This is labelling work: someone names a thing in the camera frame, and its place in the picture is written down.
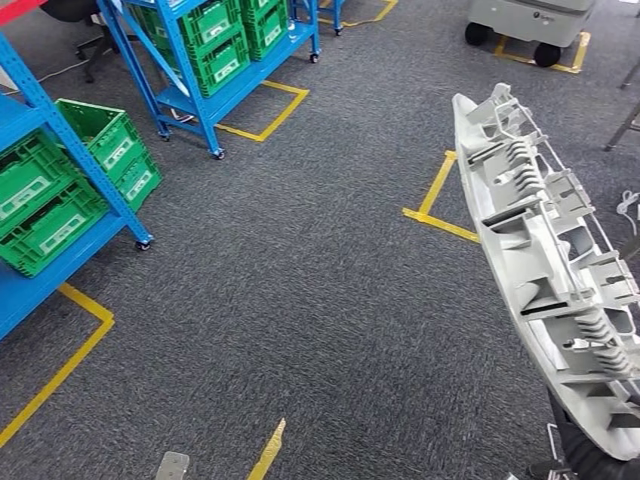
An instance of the red bar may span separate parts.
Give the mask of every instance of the red bar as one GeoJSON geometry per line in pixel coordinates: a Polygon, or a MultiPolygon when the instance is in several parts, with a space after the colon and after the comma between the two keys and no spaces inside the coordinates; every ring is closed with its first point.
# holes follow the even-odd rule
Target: red bar
{"type": "Polygon", "coordinates": [[[15,0],[5,7],[0,8],[0,25],[9,23],[11,20],[18,18],[20,15],[30,12],[37,8],[47,0],[15,0]]]}

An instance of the blue metal shelf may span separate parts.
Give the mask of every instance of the blue metal shelf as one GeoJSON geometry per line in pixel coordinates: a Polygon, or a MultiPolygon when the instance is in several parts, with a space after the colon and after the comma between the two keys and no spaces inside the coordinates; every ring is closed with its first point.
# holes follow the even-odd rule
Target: blue metal shelf
{"type": "Polygon", "coordinates": [[[108,213],[34,278],[26,278],[0,263],[0,338],[9,333],[125,226],[122,217],[108,213]]]}
{"type": "Polygon", "coordinates": [[[97,0],[103,16],[120,48],[122,57],[127,62],[134,80],[146,102],[153,119],[155,120],[158,135],[162,138],[168,139],[171,134],[168,125],[183,128],[202,135],[211,153],[217,158],[222,158],[224,155],[224,150],[218,144],[214,130],[215,123],[232,110],[307,39],[311,39],[311,55],[309,58],[312,61],[315,63],[320,54],[320,36],[318,32],[318,0],[289,0],[291,6],[289,11],[293,22],[291,23],[292,28],[289,30],[288,36],[278,41],[262,61],[252,62],[246,70],[238,74],[229,84],[211,97],[205,98],[201,94],[200,88],[195,80],[177,22],[180,17],[198,7],[204,1],[183,0],[170,6],[168,0],[155,0],[153,3],[145,0],[97,0]],[[129,14],[127,9],[128,4],[153,7],[158,11],[158,15],[167,33],[167,38],[180,70],[180,77],[169,67],[166,60],[135,19],[129,14]],[[305,10],[307,20],[302,21],[297,18],[297,12],[300,9],[305,10]],[[136,57],[119,17],[124,19],[131,27],[159,68],[171,80],[174,86],[158,95],[154,93],[140,63],[136,57]],[[189,112],[198,117],[200,122],[198,125],[190,125],[176,121],[173,117],[162,112],[162,108],[167,106],[189,112]]]}
{"type": "Polygon", "coordinates": [[[153,237],[125,202],[2,32],[0,67],[14,83],[20,85],[25,98],[25,103],[20,103],[0,95],[0,150],[34,129],[46,126],[64,145],[69,156],[111,207],[103,218],[35,277],[23,277],[0,261],[2,339],[122,227],[128,227],[136,240],[143,244],[148,244],[153,237]]]}
{"type": "MultiPolygon", "coordinates": [[[[126,0],[127,3],[130,3],[131,5],[140,5],[142,7],[151,7],[155,8],[156,3],[146,1],[146,0],[126,0]]],[[[178,19],[183,15],[186,15],[194,8],[199,7],[207,0],[182,0],[174,3],[174,5],[169,6],[168,11],[171,12],[174,18],[178,19]]]]}
{"type": "Polygon", "coordinates": [[[344,0],[331,0],[331,6],[318,7],[318,11],[331,14],[331,18],[334,21],[334,29],[336,31],[336,34],[340,35],[344,28],[342,26],[342,21],[340,20],[343,3],[344,3],[344,0]]]}
{"type": "MultiPolygon", "coordinates": [[[[247,69],[231,82],[220,89],[215,95],[202,99],[208,116],[207,123],[217,123],[240,103],[263,80],[282,65],[282,62],[297,50],[300,45],[313,35],[314,28],[307,23],[296,22],[295,28],[281,39],[269,54],[260,62],[251,62],[247,69]]],[[[197,115],[198,111],[191,98],[178,88],[171,86],[157,95],[158,103],[183,112],[197,115]]]]}
{"type": "Polygon", "coordinates": [[[45,124],[37,108],[0,95],[0,151],[45,124]]]}

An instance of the white cable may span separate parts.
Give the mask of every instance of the white cable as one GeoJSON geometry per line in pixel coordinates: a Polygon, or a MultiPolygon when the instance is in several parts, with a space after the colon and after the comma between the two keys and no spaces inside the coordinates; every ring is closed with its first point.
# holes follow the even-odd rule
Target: white cable
{"type": "Polygon", "coordinates": [[[189,115],[189,114],[180,115],[174,108],[171,109],[171,115],[173,115],[174,118],[175,118],[176,120],[177,120],[180,123],[190,122],[190,121],[193,120],[194,118],[195,118],[195,115],[189,115]]]}
{"type": "MultiPolygon", "coordinates": [[[[105,53],[110,52],[110,51],[111,51],[110,48],[107,48],[106,50],[104,51],[104,53],[103,53],[103,55],[104,55],[105,53]]],[[[87,63],[88,61],[89,61],[88,59],[82,60],[82,62],[75,63],[73,65],[69,65],[68,67],[63,68],[62,70],[59,70],[57,72],[54,72],[54,73],[50,73],[48,75],[45,75],[44,77],[38,79],[38,83],[42,83],[45,80],[48,80],[48,79],[52,78],[52,77],[57,77],[58,75],[62,75],[63,73],[66,73],[69,70],[73,70],[74,68],[82,67],[82,65],[85,65],[85,63],[87,63]]],[[[20,90],[11,90],[10,92],[3,93],[2,95],[15,95],[17,93],[20,93],[20,90]]]]}
{"type": "Polygon", "coordinates": [[[629,210],[629,205],[637,202],[638,198],[640,198],[640,193],[632,193],[631,190],[625,190],[622,194],[622,202],[616,207],[616,212],[618,215],[626,217],[631,223],[634,237],[638,234],[638,227],[635,226],[635,221],[629,217],[626,212],[629,210]]]}

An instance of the yellow tape marking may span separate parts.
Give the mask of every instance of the yellow tape marking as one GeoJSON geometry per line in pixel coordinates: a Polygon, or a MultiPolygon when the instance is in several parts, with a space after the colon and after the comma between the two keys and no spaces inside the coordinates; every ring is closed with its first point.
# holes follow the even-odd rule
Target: yellow tape marking
{"type": "Polygon", "coordinates": [[[446,150],[445,152],[445,161],[442,163],[442,166],[440,167],[440,170],[438,172],[438,175],[435,176],[435,179],[431,185],[431,188],[426,192],[426,196],[424,197],[424,200],[423,200],[422,205],[420,205],[418,211],[403,208],[402,214],[405,217],[413,218],[414,220],[417,220],[420,223],[426,223],[427,225],[445,230],[445,232],[453,233],[454,235],[457,235],[466,240],[480,243],[480,239],[475,233],[469,231],[466,228],[445,222],[439,218],[432,217],[429,214],[431,207],[435,203],[435,199],[438,197],[438,194],[439,194],[440,190],[442,189],[442,186],[445,185],[445,181],[447,180],[447,176],[449,175],[449,172],[451,171],[451,167],[457,159],[457,155],[456,155],[456,152],[446,150]]]}
{"type": "Polygon", "coordinates": [[[431,215],[425,215],[423,213],[416,212],[415,210],[410,210],[408,208],[403,208],[402,213],[405,217],[413,218],[414,220],[417,220],[420,223],[426,223],[427,225],[431,225],[432,227],[436,227],[441,230],[445,230],[445,232],[453,233],[454,235],[457,235],[466,240],[480,243],[480,238],[478,237],[478,234],[469,231],[466,228],[458,227],[457,225],[445,222],[439,218],[432,217],[431,215]]]}
{"type": "Polygon", "coordinates": [[[282,446],[282,432],[285,431],[286,425],[287,422],[284,418],[280,420],[280,423],[278,424],[278,427],[273,432],[271,439],[264,447],[258,463],[251,470],[251,473],[247,477],[247,480],[262,480],[266,475],[266,471],[273,463],[273,460],[275,459],[275,456],[278,455],[278,452],[282,446]]]}
{"type": "Polygon", "coordinates": [[[445,162],[440,167],[440,171],[438,172],[438,175],[435,176],[435,180],[431,185],[431,188],[426,193],[426,196],[423,200],[420,208],[418,209],[418,212],[422,213],[423,215],[427,215],[431,207],[433,206],[433,203],[435,202],[435,197],[440,193],[440,190],[442,188],[442,185],[445,184],[445,180],[447,179],[447,176],[449,175],[449,172],[451,170],[451,167],[454,166],[457,156],[456,152],[453,152],[451,150],[447,150],[445,152],[445,162]]]}
{"type": "MultiPolygon", "coordinates": [[[[331,3],[331,1],[333,1],[333,0],[325,0],[324,2],[320,4],[320,8],[327,8],[331,3]]],[[[375,18],[371,18],[371,19],[369,19],[369,20],[360,20],[359,22],[353,22],[353,23],[342,22],[342,26],[343,27],[357,27],[358,25],[364,25],[365,23],[380,22],[380,20],[387,16],[389,14],[389,12],[390,12],[393,7],[395,7],[395,5],[398,4],[398,0],[383,0],[383,1],[386,3],[386,5],[381,12],[377,14],[375,18]]],[[[328,18],[318,17],[318,21],[320,22],[320,23],[327,23],[327,24],[329,24],[329,25],[334,24],[333,20],[330,20],[328,18]]]]}
{"type": "Polygon", "coordinates": [[[66,363],[63,365],[63,367],[54,375],[53,378],[49,380],[48,384],[45,385],[45,387],[38,392],[38,394],[33,397],[26,407],[23,408],[15,418],[11,420],[11,423],[2,430],[2,432],[0,433],[0,448],[4,447],[7,442],[11,440],[11,437],[22,428],[23,425],[26,423],[27,420],[42,406],[43,403],[46,402],[47,399],[51,396],[52,393],[55,392],[63,382],[66,380],[66,378],[71,375],[71,373],[79,365],[80,362],[84,360],[85,357],[88,355],[89,352],[91,352],[103,337],[106,335],[106,332],[110,330],[114,324],[113,314],[112,312],[109,312],[109,310],[99,305],[84,293],[69,285],[68,283],[62,284],[60,288],[58,288],[58,291],[73,302],[77,303],[85,310],[87,310],[91,315],[97,317],[102,323],[100,323],[97,330],[91,334],[91,336],[86,342],[78,348],[78,351],[74,353],[71,358],[67,360],[66,363]]]}
{"type": "MultiPolygon", "coordinates": [[[[494,55],[500,58],[508,58],[509,60],[515,60],[516,62],[520,63],[526,63],[528,65],[535,65],[536,62],[532,58],[522,57],[520,55],[513,55],[511,53],[504,53],[504,49],[506,46],[507,37],[503,35],[500,37],[496,49],[494,51],[494,55]]],[[[580,32],[580,34],[580,44],[578,45],[577,51],[576,51],[576,56],[574,58],[574,62],[571,67],[566,65],[552,65],[549,68],[552,70],[557,70],[558,72],[565,72],[565,73],[580,73],[582,71],[582,65],[584,63],[584,57],[586,55],[586,48],[589,46],[589,42],[591,41],[591,34],[589,32],[580,32]]]]}
{"type": "Polygon", "coordinates": [[[282,113],[278,115],[275,120],[271,122],[266,128],[263,130],[261,133],[255,134],[251,132],[246,132],[245,130],[240,130],[239,128],[234,128],[229,125],[223,125],[220,123],[216,124],[216,127],[224,130],[226,132],[235,133],[235,135],[240,135],[241,137],[248,138],[251,140],[254,140],[255,142],[263,142],[269,138],[269,135],[275,132],[275,129],[282,125],[285,120],[286,120],[289,115],[294,112],[296,108],[298,107],[305,97],[309,95],[309,90],[303,89],[303,88],[296,88],[290,85],[283,85],[282,83],[272,82],[270,80],[264,80],[262,82],[263,85],[266,87],[275,88],[278,90],[282,90],[283,92],[287,93],[293,93],[295,95],[294,99],[287,106],[282,113]]]}

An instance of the metal plate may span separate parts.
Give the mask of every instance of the metal plate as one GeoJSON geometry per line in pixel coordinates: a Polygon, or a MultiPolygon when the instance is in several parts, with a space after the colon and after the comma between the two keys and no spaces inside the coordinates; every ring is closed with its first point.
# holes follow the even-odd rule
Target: metal plate
{"type": "Polygon", "coordinates": [[[167,452],[155,474],[155,480],[183,480],[189,468],[189,455],[167,452]]]}

